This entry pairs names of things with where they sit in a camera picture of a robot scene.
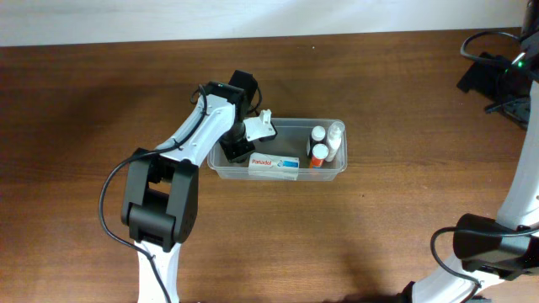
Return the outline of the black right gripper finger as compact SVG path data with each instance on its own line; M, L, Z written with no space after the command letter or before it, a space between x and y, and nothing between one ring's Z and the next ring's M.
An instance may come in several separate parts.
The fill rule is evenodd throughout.
M473 90L491 101L501 101L506 97L501 80L504 73L503 67L473 63L456 87L464 93Z
M502 98L486 106L484 112L486 114L499 113L526 130L531 114L531 98L529 96Z

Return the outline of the white Panadol medicine box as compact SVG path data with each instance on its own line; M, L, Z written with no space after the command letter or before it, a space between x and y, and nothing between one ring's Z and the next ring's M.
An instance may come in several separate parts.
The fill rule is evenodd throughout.
M296 181L299 175L298 157L283 157L255 152L248 160L251 176Z

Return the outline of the black bottle white cap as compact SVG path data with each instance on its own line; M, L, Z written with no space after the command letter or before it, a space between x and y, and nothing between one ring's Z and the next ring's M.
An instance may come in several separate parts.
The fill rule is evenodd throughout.
M326 130L320 126L315 126L310 133L309 139L307 141L307 156L312 157L312 149L315 145L323 143L326 137Z

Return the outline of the orange tube white cap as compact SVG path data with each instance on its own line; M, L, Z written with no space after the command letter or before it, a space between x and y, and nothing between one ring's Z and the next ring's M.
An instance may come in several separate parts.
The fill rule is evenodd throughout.
M315 145L312 148L311 162L310 162L309 167L321 168L327 156L328 156L328 148L324 144L319 143Z

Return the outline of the white plastic bottle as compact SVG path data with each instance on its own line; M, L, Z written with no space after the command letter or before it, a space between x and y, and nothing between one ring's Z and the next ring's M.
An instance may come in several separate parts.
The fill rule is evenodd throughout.
M328 148L326 162L334 160L343 140L344 129L345 126L342 121L335 121L329 126L326 137L326 146Z

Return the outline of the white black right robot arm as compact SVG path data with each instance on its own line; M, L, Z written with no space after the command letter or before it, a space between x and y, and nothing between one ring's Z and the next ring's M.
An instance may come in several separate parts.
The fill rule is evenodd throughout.
M538 274L538 1L527 1L521 32L510 37L519 45L515 58L468 52L488 34L463 41L460 53L472 65L457 86L488 98L485 113L499 113L525 131L514 178L494 218L465 214L433 233L437 269L410 282L393 302L480 302L489 287Z

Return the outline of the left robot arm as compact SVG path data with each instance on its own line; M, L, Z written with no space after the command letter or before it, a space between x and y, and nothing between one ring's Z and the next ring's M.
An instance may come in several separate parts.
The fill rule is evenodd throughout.
M254 142L277 132L270 112L250 118L260 94L252 74L236 70L229 82L208 82L188 119L154 150L137 149L128 159L120 218L138 252L140 302L176 302L179 249L198 210L199 169L214 145L230 163L246 161Z

